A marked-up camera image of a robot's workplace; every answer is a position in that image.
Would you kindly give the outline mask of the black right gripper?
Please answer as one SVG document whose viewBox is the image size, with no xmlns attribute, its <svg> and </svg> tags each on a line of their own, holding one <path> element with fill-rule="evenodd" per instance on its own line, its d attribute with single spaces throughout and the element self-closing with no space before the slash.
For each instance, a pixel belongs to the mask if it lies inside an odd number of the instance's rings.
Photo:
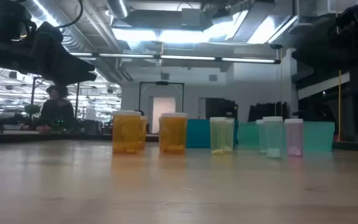
<svg viewBox="0 0 358 224">
<path fill-rule="evenodd" d="M 335 35 L 317 43 L 317 47 L 323 58 L 336 68 L 349 67 L 357 60 L 358 50 L 355 35 Z M 309 67 L 316 68 L 318 66 L 316 57 L 303 50 L 295 50 L 291 56 Z"/>
</svg>

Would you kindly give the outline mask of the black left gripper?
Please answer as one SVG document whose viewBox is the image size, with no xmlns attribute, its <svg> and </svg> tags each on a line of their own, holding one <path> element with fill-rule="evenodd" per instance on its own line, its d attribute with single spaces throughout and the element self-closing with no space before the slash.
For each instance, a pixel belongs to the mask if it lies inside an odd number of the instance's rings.
<svg viewBox="0 0 358 224">
<path fill-rule="evenodd" d="M 97 75 L 89 73 L 94 71 L 94 65 L 78 58 L 73 60 L 63 47 L 62 40 L 59 28 L 48 22 L 43 22 L 37 29 L 31 50 L 37 74 L 58 85 L 95 81 Z M 78 73 L 73 78 L 70 77 L 71 63 L 73 72 Z"/>
</svg>

